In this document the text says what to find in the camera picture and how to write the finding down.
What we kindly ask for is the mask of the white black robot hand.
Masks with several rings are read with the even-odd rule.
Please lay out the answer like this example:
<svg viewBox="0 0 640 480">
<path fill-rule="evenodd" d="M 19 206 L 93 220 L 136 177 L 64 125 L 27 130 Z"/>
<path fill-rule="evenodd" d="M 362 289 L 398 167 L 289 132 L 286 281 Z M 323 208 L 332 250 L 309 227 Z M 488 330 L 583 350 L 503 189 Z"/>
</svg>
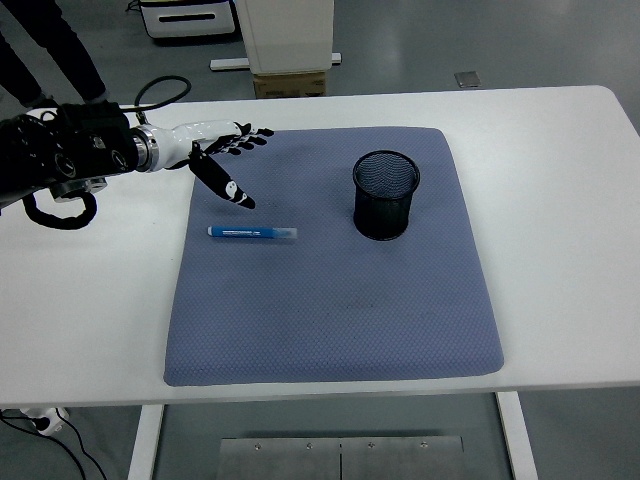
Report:
<svg viewBox="0 0 640 480">
<path fill-rule="evenodd" d="M 254 129 L 250 123 L 206 121 L 187 123 L 173 129 L 153 128 L 157 147 L 150 171 L 181 168 L 189 170 L 214 194 L 247 209 L 255 201 L 213 158 L 218 153 L 240 155 L 263 146 L 274 135 L 268 128 Z"/>
</svg>

